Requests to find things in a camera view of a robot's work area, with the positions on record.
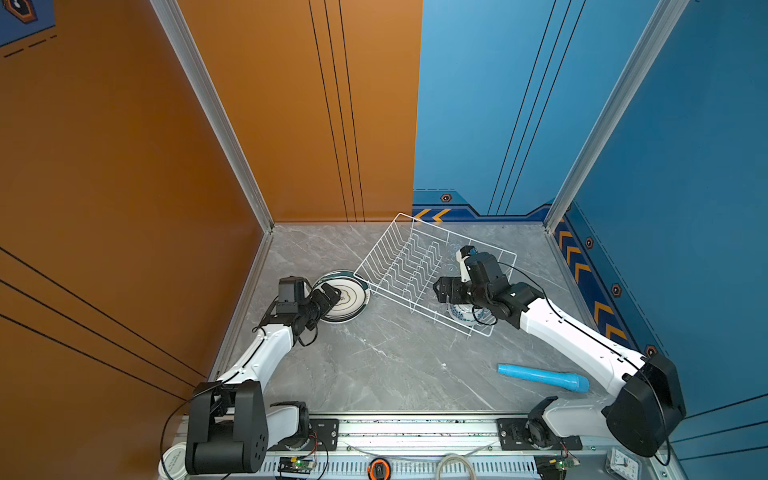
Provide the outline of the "white wire dish rack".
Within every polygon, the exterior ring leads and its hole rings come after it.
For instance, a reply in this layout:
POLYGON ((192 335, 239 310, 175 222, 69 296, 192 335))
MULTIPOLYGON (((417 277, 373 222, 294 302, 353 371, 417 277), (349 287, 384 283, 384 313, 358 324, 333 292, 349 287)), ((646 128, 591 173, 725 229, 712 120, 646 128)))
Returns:
POLYGON ((401 305, 411 313, 466 336, 489 337, 494 330, 494 319, 489 311, 485 310, 485 317, 476 324, 458 322, 450 316, 449 304, 439 303, 433 291, 433 284, 439 277, 460 275, 456 252, 465 245, 490 253, 505 265, 514 265, 517 260, 516 253, 502 247, 399 213, 354 274, 369 284, 372 294, 401 305))

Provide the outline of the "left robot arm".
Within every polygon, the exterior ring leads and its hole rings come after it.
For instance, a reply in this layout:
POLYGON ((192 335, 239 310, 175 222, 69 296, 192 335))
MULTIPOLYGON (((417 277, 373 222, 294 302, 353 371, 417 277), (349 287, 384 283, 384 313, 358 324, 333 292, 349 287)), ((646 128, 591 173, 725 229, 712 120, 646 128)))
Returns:
POLYGON ((185 468, 190 475, 256 473, 278 444, 310 439, 302 401, 265 403, 264 389, 282 359, 316 329, 341 300, 328 284, 313 289, 303 277, 279 280, 278 294, 255 328, 253 342, 220 377, 195 388, 188 402, 185 468))

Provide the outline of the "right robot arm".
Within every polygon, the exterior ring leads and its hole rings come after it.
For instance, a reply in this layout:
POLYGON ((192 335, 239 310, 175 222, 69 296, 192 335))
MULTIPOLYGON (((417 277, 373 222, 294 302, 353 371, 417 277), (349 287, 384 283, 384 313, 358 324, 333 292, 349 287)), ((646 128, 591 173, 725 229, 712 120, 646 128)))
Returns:
POLYGON ((551 449, 572 436, 611 437, 632 453, 654 458, 686 416, 675 364, 661 353, 643 354, 574 320, 549 299, 530 275, 513 283, 505 263, 465 246, 461 274, 433 284, 437 300, 485 309, 496 320, 557 349, 605 390, 597 400, 545 398, 527 416, 529 441, 551 449))

